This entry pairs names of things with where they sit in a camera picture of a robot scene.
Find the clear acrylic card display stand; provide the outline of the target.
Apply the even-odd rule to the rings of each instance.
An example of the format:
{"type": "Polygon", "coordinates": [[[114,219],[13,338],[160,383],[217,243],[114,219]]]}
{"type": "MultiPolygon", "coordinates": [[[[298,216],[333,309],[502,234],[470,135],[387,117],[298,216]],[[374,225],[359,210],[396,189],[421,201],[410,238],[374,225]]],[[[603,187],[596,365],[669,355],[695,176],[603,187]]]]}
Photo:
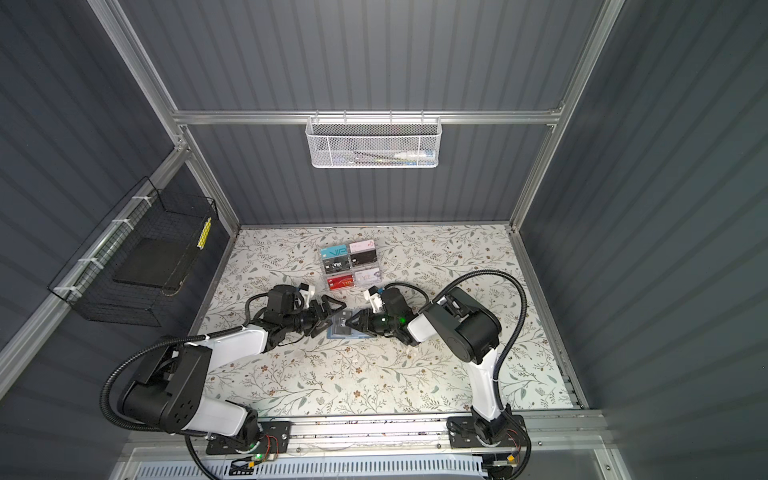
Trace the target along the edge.
{"type": "MultiPolygon", "coordinates": [[[[357,270],[364,270],[364,269],[375,268],[375,267],[378,267],[378,268],[381,270],[381,267],[380,267],[380,265],[379,265],[379,252],[378,252],[378,249],[377,249],[377,245],[376,245],[376,249],[375,249],[375,251],[376,251],[376,252],[377,252],[377,254],[378,254],[378,261],[377,261],[376,263],[374,263],[374,264],[368,264],[368,265],[362,265],[362,266],[354,266],[354,265],[351,263],[351,260],[350,260],[350,255],[351,255],[351,254],[349,253],[349,244],[350,244],[350,243],[348,243],[348,244],[345,244],[345,245],[347,246],[347,248],[348,248],[348,255],[347,255],[347,256],[342,256],[342,257],[348,257],[348,258],[349,258],[349,261],[350,261],[350,265],[351,265],[351,269],[350,269],[349,271],[343,271],[343,272],[339,272],[339,273],[334,273],[334,274],[330,274],[330,275],[327,275],[327,274],[325,273],[325,270],[324,270],[324,267],[323,267],[323,260],[324,260],[324,259],[322,259],[322,258],[321,258],[321,254],[320,254],[320,260],[321,260],[321,264],[322,264],[322,270],[323,270],[323,273],[324,273],[324,275],[325,275],[325,278],[326,278],[326,283],[327,283],[327,278],[329,278],[329,277],[333,277],[333,276],[337,276],[337,275],[345,275],[345,274],[352,274],[352,275],[353,275],[353,274],[354,274],[354,272],[355,272],[355,271],[357,271],[357,270]]],[[[371,287],[371,286],[357,286],[357,285],[355,284],[355,286],[354,286],[354,287],[368,288],[368,287],[371,287]]]]}

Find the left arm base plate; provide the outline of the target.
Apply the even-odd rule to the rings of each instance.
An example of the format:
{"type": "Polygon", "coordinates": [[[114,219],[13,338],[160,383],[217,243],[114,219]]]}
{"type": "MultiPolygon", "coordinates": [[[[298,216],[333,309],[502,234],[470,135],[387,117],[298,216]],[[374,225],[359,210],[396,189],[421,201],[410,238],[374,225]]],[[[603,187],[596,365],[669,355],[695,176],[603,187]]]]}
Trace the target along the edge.
{"type": "Polygon", "coordinates": [[[287,452],[293,424],[289,421],[259,421],[245,427],[235,437],[214,435],[208,441],[207,455],[279,455],[287,452]]]}

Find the blue leather card wallet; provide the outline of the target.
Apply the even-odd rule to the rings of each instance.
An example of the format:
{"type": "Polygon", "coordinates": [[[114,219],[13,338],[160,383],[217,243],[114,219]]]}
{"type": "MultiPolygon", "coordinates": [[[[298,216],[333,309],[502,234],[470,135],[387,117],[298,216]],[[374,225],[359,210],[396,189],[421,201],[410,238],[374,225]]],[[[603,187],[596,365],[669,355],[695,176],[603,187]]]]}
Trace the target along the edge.
{"type": "Polygon", "coordinates": [[[331,326],[326,331],[327,338],[339,340],[358,340],[370,338],[370,335],[355,330],[347,324],[347,321],[350,320],[356,313],[357,309],[345,309],[335,314],[331,318],[331,326]]]}

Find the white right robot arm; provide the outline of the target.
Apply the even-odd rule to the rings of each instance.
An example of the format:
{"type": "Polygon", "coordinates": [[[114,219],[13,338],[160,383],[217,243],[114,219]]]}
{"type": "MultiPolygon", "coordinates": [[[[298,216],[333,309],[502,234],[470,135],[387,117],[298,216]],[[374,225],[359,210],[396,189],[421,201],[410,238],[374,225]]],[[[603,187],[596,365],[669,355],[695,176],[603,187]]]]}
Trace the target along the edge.
{"type": "Polygon", "coordinates": [[[366,298],[371,306],[347,321],[350,328],[370,336],[394,337],[409,346],[440,338],[466,364],[473,416],[487,424],[502,416],[503,406],[494,391],[501,323],[486,307],[459,287],[420,311],[395,287],[371,288],[366,298]]]}

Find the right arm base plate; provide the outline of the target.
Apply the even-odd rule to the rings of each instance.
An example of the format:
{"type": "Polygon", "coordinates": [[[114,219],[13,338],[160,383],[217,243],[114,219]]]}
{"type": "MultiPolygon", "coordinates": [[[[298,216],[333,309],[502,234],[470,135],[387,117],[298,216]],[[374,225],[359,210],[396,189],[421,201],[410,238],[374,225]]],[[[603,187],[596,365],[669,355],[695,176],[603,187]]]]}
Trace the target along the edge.
{"type": "Polygon", "coordinates": [[[453,416],[447,419],[446,427],[454,449],[503,447],[517,451],[530,444],[520,415],[502,414],[492,421],[479,416],[453,416]]]}

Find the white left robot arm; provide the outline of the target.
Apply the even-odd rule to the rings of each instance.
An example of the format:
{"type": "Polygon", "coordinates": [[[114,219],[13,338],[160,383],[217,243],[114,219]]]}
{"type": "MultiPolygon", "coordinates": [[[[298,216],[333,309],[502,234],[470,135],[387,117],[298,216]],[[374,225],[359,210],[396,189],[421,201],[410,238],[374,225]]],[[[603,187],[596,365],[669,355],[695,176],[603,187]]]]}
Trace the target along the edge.
{"type": "Polygon", "coordinates": [[[345,302],[312,286],[280,284],[245,303],[242,325],[184,338],[165,337],[133,354],[108,377],[100,409],[126,430],[185,436],[216,435],[244,445],[261,436],[250,407],[205,392],[211,373],[241,358],[284,345],[287,335],[316,337],[345,302]]]}

